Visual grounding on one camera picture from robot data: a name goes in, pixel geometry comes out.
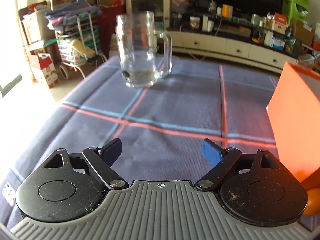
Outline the plaid blue bedsheet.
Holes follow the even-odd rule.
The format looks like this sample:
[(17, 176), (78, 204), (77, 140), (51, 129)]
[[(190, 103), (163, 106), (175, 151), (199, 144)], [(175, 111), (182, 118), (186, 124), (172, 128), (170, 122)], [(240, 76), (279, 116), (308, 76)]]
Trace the plaid blue bedsheet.
[(176, 57), (167, 78), (134, 89), (112, 57), (51, 89), (20, 82), (1, 99), (1, 222), (12, 228), (20, 221), (17, 188), (57, 148), (81, 152), (119, 138), (113, 169), (128, 182), (199, 180), (210, 170), (205, 138), (276, 154), (267, 105), (278, 80), (255, 68)]

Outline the orange cardboard box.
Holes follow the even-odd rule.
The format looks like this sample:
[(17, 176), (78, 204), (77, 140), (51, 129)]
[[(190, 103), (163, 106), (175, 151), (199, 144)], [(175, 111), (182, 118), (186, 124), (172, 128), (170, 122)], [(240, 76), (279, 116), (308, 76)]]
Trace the orange cardboard box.
[(319, 169), (319, 75), (285, 63), (267, 114), (280, 162), (303, 182)]

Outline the small orange at left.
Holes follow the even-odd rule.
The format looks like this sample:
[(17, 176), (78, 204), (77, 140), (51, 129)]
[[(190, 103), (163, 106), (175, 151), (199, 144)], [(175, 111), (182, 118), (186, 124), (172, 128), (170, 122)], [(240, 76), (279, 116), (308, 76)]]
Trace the small orange at left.
[(320, 188), (316, 187), (309, 189), (308, 194), (308, 203), (304, 210), (305, 216), (314, 216), (320, 213)]

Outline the white tv cabinet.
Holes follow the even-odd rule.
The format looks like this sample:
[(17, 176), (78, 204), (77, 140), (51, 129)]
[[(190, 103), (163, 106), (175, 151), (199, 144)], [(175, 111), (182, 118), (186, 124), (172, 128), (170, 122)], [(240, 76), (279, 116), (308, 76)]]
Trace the white tv cabinet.
[(248, 42), (178, 29), (170, 30), (168, 33), (172, 38), (172, 49), (176, 53), (213, 57), (274, 73), (281, 73), (287, 62), (298, 63), (297, 59), (284, 54), (282, 51)]

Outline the clear glass mug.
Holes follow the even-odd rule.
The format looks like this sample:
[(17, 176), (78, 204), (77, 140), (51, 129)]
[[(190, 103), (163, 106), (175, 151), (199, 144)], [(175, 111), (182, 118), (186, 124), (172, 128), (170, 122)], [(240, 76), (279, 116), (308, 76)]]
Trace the clear glass mug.
[(172, 71), (172, 39), (151, 11), (116, 17), (121, 74), (128, 87), (148, 87)]

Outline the shopping trolley cart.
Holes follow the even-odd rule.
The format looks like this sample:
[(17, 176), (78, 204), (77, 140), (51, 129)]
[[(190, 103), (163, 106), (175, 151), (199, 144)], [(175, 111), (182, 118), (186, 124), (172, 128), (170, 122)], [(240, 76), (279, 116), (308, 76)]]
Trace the shopping trolley cart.
[(59, 70), (68, 80), (69, 71), (79, 71), (86, 77), (82, 67), (87, 64), (106, 62), (99, 38), (97, 18), (102, 14), (98, 5), (87, 0), (73, 0), (54, 8), (50, 0), (50, 11), (45, 14), (48, 28), (55, 33), (61, 57)]

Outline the red white box on stand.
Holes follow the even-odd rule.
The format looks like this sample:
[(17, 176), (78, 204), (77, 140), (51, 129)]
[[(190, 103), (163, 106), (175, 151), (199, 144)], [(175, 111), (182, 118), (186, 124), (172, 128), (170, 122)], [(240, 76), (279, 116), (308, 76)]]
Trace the red white box on stand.
[(285, 34), (287, 25), (287, 17), (279, 13), (275, 13), (271, 21), (271, 30), (280, 34)]

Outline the white glass-door cabinet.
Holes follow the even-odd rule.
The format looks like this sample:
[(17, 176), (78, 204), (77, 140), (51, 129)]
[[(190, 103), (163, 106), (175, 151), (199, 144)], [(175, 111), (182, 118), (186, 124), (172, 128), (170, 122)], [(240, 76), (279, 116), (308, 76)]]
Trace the white glass-door cabinet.
[(128, 14), (151, 11), (157, 29), (170, 27), (171, 0), (126, 0)]

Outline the green stacked storage bins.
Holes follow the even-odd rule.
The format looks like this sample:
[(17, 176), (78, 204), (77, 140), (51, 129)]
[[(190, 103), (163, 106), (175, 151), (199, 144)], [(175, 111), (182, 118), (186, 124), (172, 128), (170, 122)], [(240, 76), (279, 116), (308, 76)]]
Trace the green stacked storage bins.
[(283, 0), (282, 14), (291, 20), (308, 21), (310, 0)]

